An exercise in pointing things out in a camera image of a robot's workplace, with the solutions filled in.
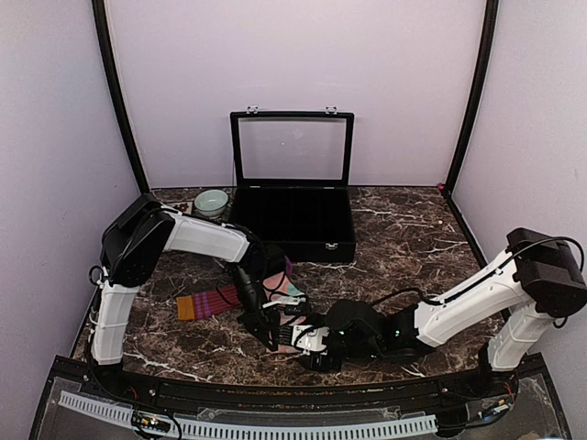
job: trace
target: glass panel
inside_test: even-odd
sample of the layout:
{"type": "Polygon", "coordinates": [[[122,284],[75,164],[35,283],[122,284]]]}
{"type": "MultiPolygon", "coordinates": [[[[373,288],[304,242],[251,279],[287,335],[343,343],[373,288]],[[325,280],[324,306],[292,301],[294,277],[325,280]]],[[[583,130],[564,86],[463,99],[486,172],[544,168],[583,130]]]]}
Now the glass panel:
{"type": "Polygon", "coordinates": [[[245,179],[342,179],[345,119],[243,118],[245,179]]]}

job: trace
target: white cable tray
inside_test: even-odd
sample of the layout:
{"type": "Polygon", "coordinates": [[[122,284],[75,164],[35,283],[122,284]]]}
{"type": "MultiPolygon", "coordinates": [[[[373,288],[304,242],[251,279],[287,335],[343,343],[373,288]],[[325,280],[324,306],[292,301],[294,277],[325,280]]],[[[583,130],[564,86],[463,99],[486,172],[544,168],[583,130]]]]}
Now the white cable tray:
{"type": "MultiPolygon", "coordinates": [[[[61,392],[59,405],[85,414],[108,424],[132,429],[130,419],[132,409],[128,405],[99,401],[88,395],[68,391],[61,392]]],[[[177,427],[172,424],[166,438],[177,438],[177,427]]],[[[425,415],[389,422],[362,423],[339,426],[250,426],[242,424],[224,424],[200,422],[181,416],[175,418],[182,427],[184,439],[222,439],[222,440],[387,440],[407,438],[415,435],[432,434],[437,431],[436,416],[425,415]]]]}

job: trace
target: black metal pole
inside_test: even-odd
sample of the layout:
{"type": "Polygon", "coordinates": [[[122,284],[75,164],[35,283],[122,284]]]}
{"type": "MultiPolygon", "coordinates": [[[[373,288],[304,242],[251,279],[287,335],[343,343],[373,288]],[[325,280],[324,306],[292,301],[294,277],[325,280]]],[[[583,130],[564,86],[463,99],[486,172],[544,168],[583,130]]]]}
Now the black metal pole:
{"type": "Polygon", "coordinates": [[[465,110],[465,117],[462,121],[460,129],[459,140],[455,148],[455,154],[450,164],[449,175],[444,183],[444,191],[449,195],[452,194],[459,178],[462,162],[465,160],[467,147],[471,139],[473,125],[475,124],[475,117],[479,109],[479,102],[483,91],[483,84],[485,83],[485,75],[487,74],[487,66],[489,65],[489,57],[492,51],[493,32],[495,31],[495,22],[497,20],[497,7],[499,0],[487,0],[485,5],[485,18],[483,20],[483,30],[481,34],[481,43],[479,45],[479,53],[477,55],[477,64],[475,65],[475,73],[473,74],[473,82],[471,85],[471,93],[469,94],[469,102],[465,110]]]}
{"type": "Polygon", "coordinates": [[[122,97],[122,89],[120,88],[120,81],[116,72],[116,64],[114,60],[114,52],[112,51],[112,41],[110,40],[110,32],[108,31],[108,21],[106,18],[104,0],[92,0],[94,8],[95,30],[98,35],[98,43],[100,44],[100,52],[102,52],[102,62],[104,63],[104,71],[106,74],[106,81],[110,89],[110,97],[120,127],[120,134],[125,144],[125,149],[130,161],[130,167],[135,174],[138,188],[142,193],[150,191],[147,183],[147,176],[143,170],[143,165],[138,156],[137,144],[132,136],[130,129],[130,122],[128,121],[127,109],[122,97]]]}

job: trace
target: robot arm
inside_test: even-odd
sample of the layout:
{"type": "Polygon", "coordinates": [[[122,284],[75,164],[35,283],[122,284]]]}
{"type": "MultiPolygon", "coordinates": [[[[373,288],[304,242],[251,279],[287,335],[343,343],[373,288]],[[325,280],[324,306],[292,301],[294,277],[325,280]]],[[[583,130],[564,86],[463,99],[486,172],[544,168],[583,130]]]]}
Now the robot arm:
{"type": "Polygon", "coordinates": [[[513,308],[502,331],[480,352],[488,371],[510,371],[555,319],[587,303],[587,286],[566,238],[522,228],[507,238],[508,248],[477,274],[434,299],[420,292],[422,301],[399,313],[385,316],[366,302],[341,300],[326,315],[314,313],[302,325],[282,326],[275,306],[284,299],[268,302],[262,284],[283,270],[282,254],[268,252],[244,228],[182,215],[142,195],[103,235],[92,355],[99,365],[121,361],[135,295],[161,252],[181,250],[225,260],[245,310],[239,321],[269,349],[283,344],[304,351],[309,369],[337,370],[344,358],[411,362],[465,328],[513,308]]]}
{"type": "Polygon", "coordinates": [[[150,194],[140,196],[106,229],[102,237],[102,266],[93,268],[99,272],[95,283],[101,288],[91,346],[98,365],[121,362],[135,295],[155,270],[161,253],[168,250],[226,261],[245,308],[245,326],[266,346],[276,349],[279,313],[263,307],[267,299],[262,280],[282,270],[285,259],[275,252],[267,255],[251,237],[244,228],[183,215],[150,194]]]}
{"type": "Polygon", "coordinates": [[[512,371],[555,319],[575,314],[587,303],[587,286],[562,241],[566,237],[519,228],[507,238],[508,248],[488,266],[434,299],[420,292],[420,303],[390,316],[365,302],[342,300],[328,311],[321,326],[307,326],[306,334],[293,337],[291,345],[306,351],[311,369],[323,371],[339,368],[342,358],[411,362],[465,328],[510,308],[512,315],[482,348],[479,359],[490,375],[512,371]],[[312,339],[319,339],[327,349],[313,350],[310,347],[321,346],[312,339]]]}

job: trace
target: cloth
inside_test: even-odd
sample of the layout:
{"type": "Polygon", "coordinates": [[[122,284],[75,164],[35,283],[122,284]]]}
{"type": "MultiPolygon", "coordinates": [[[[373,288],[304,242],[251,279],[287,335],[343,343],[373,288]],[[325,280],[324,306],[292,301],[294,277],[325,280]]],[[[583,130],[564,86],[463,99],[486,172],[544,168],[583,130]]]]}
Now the cloth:
{"type": "MultiPolygon", "coordinates": [[[[267,289],[271,291],[277,289],[276,292],[288,296],[302,295],[302,292],[294,286],[288,276],[283,274],[283,272],[269,277],[263,284],[265,286],[265,293],[267,294],[269,300],[271,300],[271,296],[275,294],[269,293],[267,289]]],[[[214,314],[221,314],[226,310],[242,307],[242,304],[237,297],[237,289],[234,286],[220,288],[219,290],[225,296],[227,301],[232,305],[224,301],[216,290],[201,291],[188,296],[176,298],[177,310],[180,320],[193,321],[196,319],[208,318],[214,314]]],[[[285,316],[283,312],[281,312],[280,322],[282,325],[287,323],[290,319],[292,319],[291,316],[285,316]]],[[[290,323],[290,325],[299,325],[303,323],[304,320],[305,317],[302,316],[296,319],[294,322],[290,323]]],[[[299,350],[292,346],[279,346],[279,349],[276,353],[297,353],[298,351],[299,350]]]]}
{"type": "Polygon", "coordinates": [[[180,320],[193,321],[194,319],[209,318],[214,314],[221,314],[226,310],[238,309],[242,306],[237,297],[235,286],[219,288],[222,296],[214,291],[200,291],[189,296],[176,298],[177,312],[180,320]]]}

